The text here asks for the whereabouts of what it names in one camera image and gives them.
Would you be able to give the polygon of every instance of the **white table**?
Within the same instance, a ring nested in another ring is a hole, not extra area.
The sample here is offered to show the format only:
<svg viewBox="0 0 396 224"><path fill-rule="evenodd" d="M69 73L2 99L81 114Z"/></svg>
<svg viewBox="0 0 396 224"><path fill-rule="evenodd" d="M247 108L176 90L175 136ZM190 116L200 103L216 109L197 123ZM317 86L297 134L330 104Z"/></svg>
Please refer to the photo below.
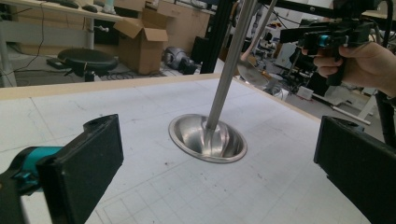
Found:
<svg viewBox="0 0 396 224"><path fill-rule="evenodd" d="M71 7L63 7L59 4L49 3L37 0L0 0L0 4L11 6L41 8L42 10L51 10L72 15L79 15L89 20L87 31L72 30L56 27L45 27L42 30L41 25L35 25L24 22L0 21L0 54L2 61L2 80L5 87L16 87L17 82L13 72L12 65L8 58L7 42L20 42L30 44L40 44L42 32L44 32L45 44L56 46L74 46L93 49L93 20L103 21L120 21L122 17L110 15L102 12L92 13Z"/></svg>
<svg viewBox="0 0 396 224"><path fill-rule="evenodd" d="M82 124L119 114L124 163L87 223L369 223L313 163L319 120L234 80L220 120L247 139L240 161L180 150L172 119L208 115L218 75L0 89L0 172L22 149L64 146ZM50 223L42 193L24 198Z"/></svg>

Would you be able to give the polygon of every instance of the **stainless steel bowl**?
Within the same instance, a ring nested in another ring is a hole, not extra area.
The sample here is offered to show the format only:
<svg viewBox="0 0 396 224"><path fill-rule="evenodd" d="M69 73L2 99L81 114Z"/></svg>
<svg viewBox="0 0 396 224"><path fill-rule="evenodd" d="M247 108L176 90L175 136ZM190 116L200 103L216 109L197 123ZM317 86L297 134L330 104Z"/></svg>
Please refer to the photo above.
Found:
<svg viewBox="0 0 396 224"><path fill-rule="evenodd" d="M206 121L205 116L182 115L169 124L169 134L183 151L203 161L226 163L245 156L247 143L236 129L219 121L215 130L208 130Z"/></svg>

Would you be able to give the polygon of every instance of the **table leg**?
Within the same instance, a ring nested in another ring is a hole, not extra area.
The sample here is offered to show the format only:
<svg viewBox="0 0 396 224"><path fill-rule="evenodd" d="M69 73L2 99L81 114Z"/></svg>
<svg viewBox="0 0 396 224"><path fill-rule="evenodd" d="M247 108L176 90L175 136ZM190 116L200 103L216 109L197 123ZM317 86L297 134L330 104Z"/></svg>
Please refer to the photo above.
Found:
<svg viewBox="0 0 396 224"><path fill-rule="evenodd" d="M4 39L3 26L0 21L0 55L2 63L1 78L3 80L4 87L16 87L17 81L12 69L12 65L9 62L8 52L7 52L7 42Z"/></svg>
<svg viewBox="0 0 396 224"><path fill-rule="evenodd" d="M88 34L87 34L87 47L89 49L93 49L93 43L94 43L94 19L93 18L87 18L89 20L90 28L88 28Z"/></svg>
<svg viewBox="0 0 396 224"><path fill-rule="evenodd" d="M364 108L361 110L361 112L359 113L358 117L361 119L365 119L367 117L368 114L370 114L371 110L373 109L373 107L376 105L376 100L375 100L375 96L372 95L370 97L370 100L366 103L366 105L364 106Z"/></svg>

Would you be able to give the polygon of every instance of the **floor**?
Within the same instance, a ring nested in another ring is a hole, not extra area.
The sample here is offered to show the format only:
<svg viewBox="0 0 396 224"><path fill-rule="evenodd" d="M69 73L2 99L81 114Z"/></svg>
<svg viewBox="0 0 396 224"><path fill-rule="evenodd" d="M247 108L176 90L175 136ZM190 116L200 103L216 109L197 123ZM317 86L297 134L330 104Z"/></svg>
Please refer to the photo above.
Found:
<svg viewBox="0 0 396 224"><path fill-rule="evenodd" d="M36 55L26 55L20 53L14 45L8 46L9 59L13 64L15 70L15 76L17 79L18 86L34 86L34 85L50 85L50 84L63 84L63 83L78 83L83 82L83 77L78 77L74 74L67 75L65 69L55 69L49 66L46 61L50 58L55 58L56 56L36 56ZM218 60L217 66L215 68L215 73L221 73L224 63ZM148 77L164 77L164 76L183 76L178 71L170 69L169 67L162 65L160 72L157 74L152 74L149 76L138 75L137 73L131 71L129 68L125 67L123 64L119 66L110 73L109 76L101 77L103 81L115 80L115 79L131 79L131 78L148 78ZM331 116L340 119L348 119L364 126L365 131L371 136L383 141L381 124L376 108L373 110L373 114L369 115L366 120L370 121L370 125L361 123L351 117L345 116L333 109L328 105L321 103L315 99L305 100L295 94L288 94L287 97L283 96L285 102L290 105L294 105L303 111L317 117ZM344 106L343 109L349 113L358 115L360 111L351 108L349 106Z"/></svg>

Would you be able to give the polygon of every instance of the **stool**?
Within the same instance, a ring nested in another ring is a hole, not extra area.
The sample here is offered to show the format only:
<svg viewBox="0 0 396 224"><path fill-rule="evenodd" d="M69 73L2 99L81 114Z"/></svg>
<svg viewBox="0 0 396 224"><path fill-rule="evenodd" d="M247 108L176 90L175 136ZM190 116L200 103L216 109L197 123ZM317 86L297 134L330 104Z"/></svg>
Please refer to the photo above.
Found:
<svg viewBox="0 0 396 224"><path fill-rule="evenodd" d="M111 55L96 49L65 49L58 54L64 65L71 67L67 73L85 77L86 82L93 81L96 73L107 73L117 67L118 61Z"/></svg>

